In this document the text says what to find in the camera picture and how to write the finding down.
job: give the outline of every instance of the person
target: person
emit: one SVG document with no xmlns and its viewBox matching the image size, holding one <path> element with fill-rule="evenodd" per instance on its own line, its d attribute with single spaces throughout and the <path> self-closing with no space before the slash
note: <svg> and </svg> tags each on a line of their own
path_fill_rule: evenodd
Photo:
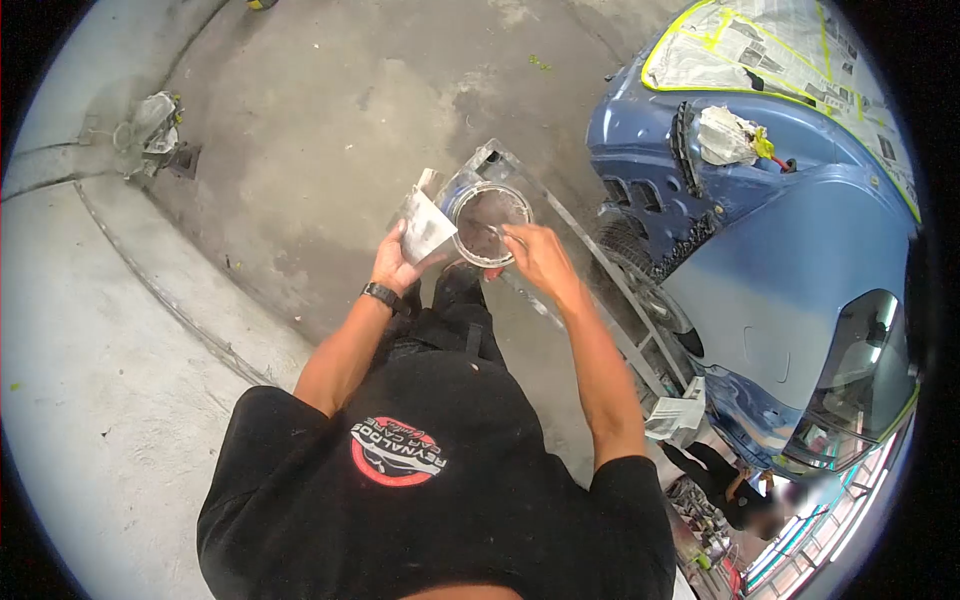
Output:
<svg viewBox="0 0 960 600">
<path fill-rule="evenodd" d="M 720 509 L 734 529 L 747 531 L 761 540 L 770 541 L 783 529 L 781 507 L 772 494 L 762 495 L 746 481 L 749 468 L 736 468 L 719 452 L 701 442 L 694 442 L 685 450 L 697 461 L 684 456 L 684 452 L 667 442 L 657 442 L 667 459 L 686 473 L 697 484 L 710 504 Z M 772 485 L 769 472 L 763 474 Z"/>
<path fill-rule="evenodd" d="M 593 439 L 589 490 L 545 450 L 477 273 L 447 268 L 431 308 L 405 294 L 426 265 L 404 261 L 401 223 L 380 244 L 376 285 L 293 394 L 254 387 L 233 409 L 197 524 L 217 598 L 672 597 L 675 550 L 634 378 L 557 235 L 504 229 L 566 325 Z"/>
</svg>

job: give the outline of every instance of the black watch strap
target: black watch strap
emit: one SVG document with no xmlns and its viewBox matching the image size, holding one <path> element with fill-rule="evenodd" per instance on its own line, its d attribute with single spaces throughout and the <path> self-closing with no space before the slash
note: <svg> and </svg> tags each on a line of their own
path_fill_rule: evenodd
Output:
<svg viewBox="0 0 960 600">
<path fill-rule="evenodd" d="M 367 284 L 367 287 L 361 292 L 361 296 L 366 294 L 367 296 L 373 296 L 377 300 L 380 300 L 387 306 L 389 306 L 395 313 L 399 313 L 404 317 L 410 314 L 410 307 L 407 306 L 407 303 L 396 294 L 396 292 L 386 285 L 381 285 L 379 283 L 373 283 L 372 281 Z"/>
</svg>

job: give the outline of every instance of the black t-shirt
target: black t-shirt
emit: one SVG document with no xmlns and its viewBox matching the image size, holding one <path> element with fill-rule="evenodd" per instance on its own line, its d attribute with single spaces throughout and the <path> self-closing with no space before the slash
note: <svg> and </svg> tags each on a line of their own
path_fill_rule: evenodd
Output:
<svg viewBox="0 0 960 600">
<path fill-rule="evenodd" d="M 543 447 L 502 367 L 457 352 L 371 373 L 333 419 L 277 388 L 237 401 L 197 549 L 227 598 L 398 598 L 492 584 L 524 598 L 668 598 L 673 539 L 654 464 L 589 492 Z"/>
<path fill-rule="evenodd" d="M 710 502 L 723 512 L 733 529 L 743 531 L 750 524 L 752 514 L 769 511 L 774 501 L 772 497 L 760 494 L 744 481 L 733 491 L 732 502 L 727 501 L 726 488 L 716 498 L 711 498 Z"/>
</svg>

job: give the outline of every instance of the concrete floor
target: concrete floor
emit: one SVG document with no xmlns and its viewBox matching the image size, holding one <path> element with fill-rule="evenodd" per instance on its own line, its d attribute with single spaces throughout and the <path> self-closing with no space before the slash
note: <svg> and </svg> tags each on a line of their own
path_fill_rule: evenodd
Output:
<svg viewBox="0 0 960 600">
<path fill-rule="evenodd" d="M 424 167 L 452 174 L 498 137 L 589 220 L 604 192 L 583 140 L 603 78 L 684 4 L 283 0 L 257 13 L 228 2 L 167 85 L 186 106 L 181 138 L 204 146 L 197 178 L 161 172 L 156 201 L 316 344 L 347 314 Z M 432 277 L 424 283 L 429 296 Z M 587 483 L 592 449 L 565 335 L 502 282 L 486 294 L 548 449 Z M 676 477 L 651 454 L 661 481 Z"/>
</svg>

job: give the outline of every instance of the red circular logo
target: red circular logo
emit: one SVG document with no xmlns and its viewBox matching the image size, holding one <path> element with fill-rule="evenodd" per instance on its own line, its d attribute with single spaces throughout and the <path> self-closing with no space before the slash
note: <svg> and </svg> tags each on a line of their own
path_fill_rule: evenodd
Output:
<svg viewBox="0 0 960 600">
<path fill-rule="evenodd" d="M 390 417 L 364 419 L 350 428 L 350 435 L 353 463 L 380 485 L 416 486 L 446 466 L 433 438 Z"/>
</svg>

